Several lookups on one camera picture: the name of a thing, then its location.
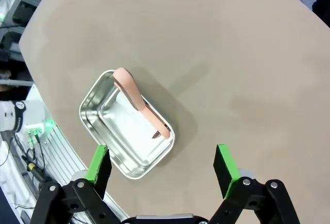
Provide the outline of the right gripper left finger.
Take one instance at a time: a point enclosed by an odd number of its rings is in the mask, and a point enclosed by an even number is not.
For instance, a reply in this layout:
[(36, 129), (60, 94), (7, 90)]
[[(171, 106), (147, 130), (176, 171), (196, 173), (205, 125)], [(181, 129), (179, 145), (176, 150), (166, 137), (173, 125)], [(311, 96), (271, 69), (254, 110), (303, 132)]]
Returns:
[(83, 178), (64, 186), (57, 182), (43, 185), (30, 222), (70, 223), (75, 213), (84, 212), (92, 223), (121, 223), (103, 201), (111, 169), (109, 149), (99, 145)]

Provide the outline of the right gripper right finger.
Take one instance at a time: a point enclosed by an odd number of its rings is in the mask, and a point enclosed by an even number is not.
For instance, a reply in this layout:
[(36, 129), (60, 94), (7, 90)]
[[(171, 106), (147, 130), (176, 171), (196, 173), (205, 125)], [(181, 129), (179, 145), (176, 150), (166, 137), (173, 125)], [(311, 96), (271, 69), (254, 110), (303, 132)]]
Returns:
[(282, 181), (264, 184), (242, 176), (227, 145), (219, 144), (213, 162), (223, 202), (210, 223), (236, 223), (243, 210), (254, 211), (260, 223), (299, 223), (299, 218)]

